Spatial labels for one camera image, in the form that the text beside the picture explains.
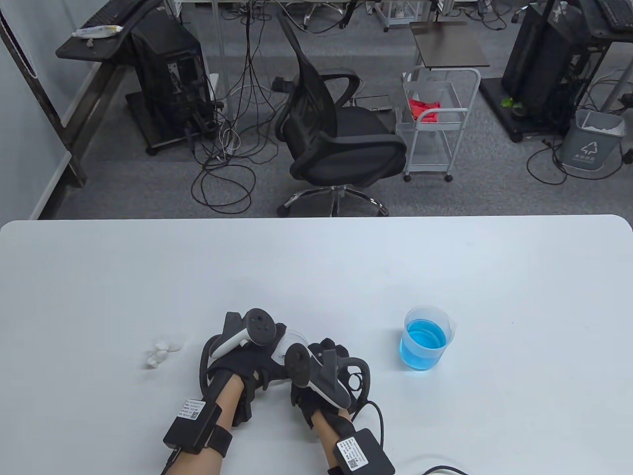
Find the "person's left hand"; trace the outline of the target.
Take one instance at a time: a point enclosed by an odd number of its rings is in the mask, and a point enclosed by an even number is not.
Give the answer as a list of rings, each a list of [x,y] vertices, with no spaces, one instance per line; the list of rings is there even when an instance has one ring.
[[[238,376],[244,384],[233,416],[232,427],[237,427],[251,419],[251,403],[257,389],[262,388],[266,391],[272,381],[289,380],[286,368],[273,358],[281,339],[285,337],[287,326],[283,323],[277,323],[275,326],[275,339],[269,345],[259,346],[249,343],[238,346],[227,355],[214,360],[211,359],[210,347],[219,339],[219,335],[212,337],[204,346],[201,357],[207,359],[202,359],[200,362],[199,376],[204,400],[216,400],[233,375]]]

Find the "person's right hand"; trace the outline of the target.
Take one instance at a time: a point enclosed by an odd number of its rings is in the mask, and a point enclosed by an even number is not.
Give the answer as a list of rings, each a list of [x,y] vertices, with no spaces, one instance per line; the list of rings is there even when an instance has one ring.
[[[351,393],[348,369],[340,369],[348,350],[326,338],[308,346],[293,344],[285,356],[285,368],[291,381],[291,404],[299,407],[310,428],[312,416],[338,416],[340,410],[357,409],[357,398]]]

